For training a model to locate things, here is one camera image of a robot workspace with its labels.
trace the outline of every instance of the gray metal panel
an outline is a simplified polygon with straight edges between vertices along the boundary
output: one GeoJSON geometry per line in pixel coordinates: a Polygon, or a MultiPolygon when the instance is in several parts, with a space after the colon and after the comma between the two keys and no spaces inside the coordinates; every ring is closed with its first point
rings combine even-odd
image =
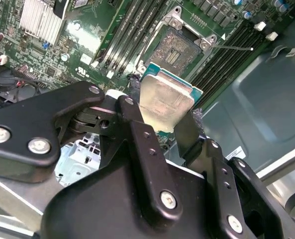
{"type": "Polygon", "coordinates": [[[260,171],[295,148],[295,57],[258,57],[204,113],[225,156],[242,146],[260,171]]]}

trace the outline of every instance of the black metal bracket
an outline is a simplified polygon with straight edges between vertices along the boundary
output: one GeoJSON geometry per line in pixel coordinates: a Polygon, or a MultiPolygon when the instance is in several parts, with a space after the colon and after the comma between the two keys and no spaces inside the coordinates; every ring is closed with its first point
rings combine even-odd
{"type": "MultiPolygon", "coordinates": [[[[106,218],[102,223],[107,227],[110,221],[125,228],[129,225],[135,230],[135,238],[147,231],[148,235],[165,233],[171,238],[182,238],[181,231],[193,231],[187,238],[254,239],[262,234],[266,239],[295,238],[295,222],[254,172],[237,159],[228,162],[220,146],[206,138],[191,112],[175,127],[175,135],[186,166],[205,180],[166,163],[153,128],[144,124],[139,106],[131,97],[105,97],[87,82],[1,109],[0,127],[11,135],[0,143],[0,176],[30,183],[46,180],[53,172],[60,145],[85,132],[100,134],[101,170],[53,198],[43,219],[46,238],[61,238],[58,233],[64,231],[64,238],[78,234],[87,235],[78,238],[89,238],[95,223],[92,218],[98,211],[102,211],[98,217],[104,211],[113,213],[113,207],[126,215],[121,220],[128,222],[106,218]],[[35,138],[46,140],[50,150],[44,154],[31,152],[28,144],[35,138]],[[90,224],[82,222],[84,214],[80,212],[88,213],[90,224]],[[252,223],[256,214],[262,218],[257,228],[252,223]],[[63,217],[78,223],[67,230],[70,221],[63,217]],[[141,218],[148,226],[136,225],[141,218]]],[[[102,223],[96,229],[106,236],[108,228],[102,228],[102,223]]]]}

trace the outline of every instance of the label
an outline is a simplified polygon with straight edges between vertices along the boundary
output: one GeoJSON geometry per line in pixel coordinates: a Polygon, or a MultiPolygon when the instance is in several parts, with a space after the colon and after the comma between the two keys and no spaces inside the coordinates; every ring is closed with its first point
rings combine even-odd
{"type": "Polygon", "coordinates": [[[230,154],[228,154],[226,159],[230,160],[233,157],[237,157],[237,158],[241,158],[241,159],[244,159],[246,157],[246,154],[243,151],[241,146],[239,146],[234,151],[232,151],[230,154]]]}

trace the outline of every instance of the green circuit board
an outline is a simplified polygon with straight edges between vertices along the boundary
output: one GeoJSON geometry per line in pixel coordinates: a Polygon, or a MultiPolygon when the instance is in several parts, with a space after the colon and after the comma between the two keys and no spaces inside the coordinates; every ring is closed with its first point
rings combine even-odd
{"type": "MultiPolygon", "coordinates": [[[[266,0],[243,1],[239,5],[229,0],[214,0],[207,9],[203,0],[85,0],[79,7],[76,6],[80,5],[80,0],[71,0],[55,43],[44,47],[45,39],[32,36],[20,25],[27,1],[0,1],[0,32],[4,34],[0,54],[8,56],[8,67],[27,65],[30,74],[51,83],[50,89],[86,80],[104,90],[121,91],[125,90],[127,75],[135,72],[138,61],[147,67],[153,52],[173,29],[167,24],[156,32],[158,23],[177,7],[181,9],[180,18],[184,24],[201,36],[214,34],[216,44],[223,45],[246,21],[245,10],[252,16],[263,13],[265,22],[276,28],[291,22],[288,12],[295,5],[288,5],[288,10],[281,13],[266,0]],[[214,15],[209,13],[212,6],[217,8],[214,15]],[[228,19],[227,24],[222,24],[223,19],[215,19],[217,12],[228,19]],[[68,55],[68,60],[62,60],[62,55],[68,55]]],[[[54,3],[44,2],[50,8],[54,3]]],[[[189,50],[199,47],[187,36],[182,38],[189,50]]],[[[205,59],[204,53],[198,54],[184,66],[179,76],[192,82],[217,51],[213,48],[205,59]]],[[[169,56],[171,61],[181,56],[174,49],[173,52],[174,55],[169,56]]]]}

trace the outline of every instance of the black ram slot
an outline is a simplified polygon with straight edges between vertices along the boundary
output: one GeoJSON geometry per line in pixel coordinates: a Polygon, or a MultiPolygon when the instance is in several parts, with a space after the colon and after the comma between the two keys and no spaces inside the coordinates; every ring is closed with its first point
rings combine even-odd
{"type": "Polygon", "coordinates": [[[166,2],[167,2],[166,0],[161,0],[160,3],[157,3],[154,6],[154,8],[152,10],[153,15],[149,19],[147,19],[148,24],[146,24],[146,27],[141,31],[141,34],[139,35],[139,37],[136,38],[135,45],[133,47],[131,47],[131,50],[130,50],[129,54],[126,56],[126,59],[124,60],[122,66],[120,67],[120,70],[118,72],[119,75],[123,74],[126,66],[128,65],[130,60],[133,58],[133,56],[137,52],[137,48],[141,44],[141,42],[144,39],[145,35],[148,33],[149,29],[154,24],[155,18],[160,14],[160,12],[162,11],[162,9],[165,6],[166,2]]]}
{"type": "MultiPolygon", "coordinates": [[[[255,43],[252,44],[252,47],[254,49],[258,48],[262,42],[264,42],[264,37],[256,38],[255,43]]],[[[242,52],[241,55],[237,55],[237,57],[239,57],[239,59],[241,59],[242,61],[246,61],[251,56],[251,54],[252,52],[242,52]]],[[[229,67],[229,70],[224,72],[223,76],[219,75],[219,79],[216,80],[214,84],[211,84],[210,87],[206,89],[206,91],[204,91],[205,93],[202,96],[201,101],[198,103],[197,107],[201,107],[207,100],[209,100],[209,98],[213,96],[213,94],[218,91],[220,87],[223,86],[223,84],[229,79],[229,77],[234,74],[239,65],[233,64],[232,66],[230,66],[229,64],[226,67],[229,67]]]]}
{"type": "MultiPolygon", "coordinates": [[[[254,51],[263,43],[265,36],[243,22],[225,43],[226,46],[253,47],[254,51]]],[[[205,65],[192,84],[204,91],[196,108],[201,107],[237,71],[254,51],[219,49],[205,65]]]]}

